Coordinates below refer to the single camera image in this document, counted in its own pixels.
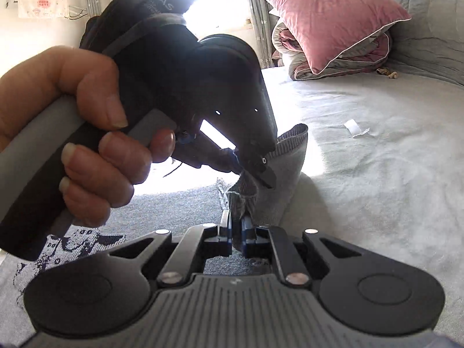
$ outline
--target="pink pillow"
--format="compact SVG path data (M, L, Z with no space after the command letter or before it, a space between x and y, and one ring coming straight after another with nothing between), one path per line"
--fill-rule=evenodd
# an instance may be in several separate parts
M342 52L411 16L393 0L266 0L277 9L317 75Z

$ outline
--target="hand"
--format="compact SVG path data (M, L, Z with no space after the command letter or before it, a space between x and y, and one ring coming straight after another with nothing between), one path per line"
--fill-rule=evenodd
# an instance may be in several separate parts
M134 184L147 179L152 162L173 152L174 133L157 132L149 149L117 130L127 126L118 93L118 69L95 52L52 47L12 68L0 78L0 152L61 94L75 95L83 119L109 131L98 153L68 143L61 160L67 177L59 185L69 211L79 224L105 223L110 208L126 205Z

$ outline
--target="white wall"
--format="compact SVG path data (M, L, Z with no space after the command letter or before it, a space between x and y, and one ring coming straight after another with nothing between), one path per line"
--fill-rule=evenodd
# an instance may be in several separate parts
M0 76L49 47L60 44L79 46L88 17L76 21L18 18L17 7L5 8L5 4L6 0L0 0ZM68 4L85 6L82 0L68 0Z

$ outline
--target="black round pad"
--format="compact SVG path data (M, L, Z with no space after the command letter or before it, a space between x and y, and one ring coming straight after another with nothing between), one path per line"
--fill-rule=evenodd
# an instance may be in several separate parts
M433 276L376 254L339 260L321 281L319 299L343 324L377 336L431 329L445 304Z
M139 266L105 253L41 273L27 286L24 304L37 329L82 338L129 323L149 296Z
M379 305L397 305L411 295L411 288L406 281L382 274L364 278L359 282L358 290L365 299Z

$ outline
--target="silver rivet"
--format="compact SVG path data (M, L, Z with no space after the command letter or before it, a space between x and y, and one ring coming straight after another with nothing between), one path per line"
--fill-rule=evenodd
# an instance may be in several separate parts
M305 285L309 281L309 276L301 272L295 272L287 275L285 280L293 285Z
M161 274L160 280L165 284L177 284L182 280L182 275L178 272L164 272Z

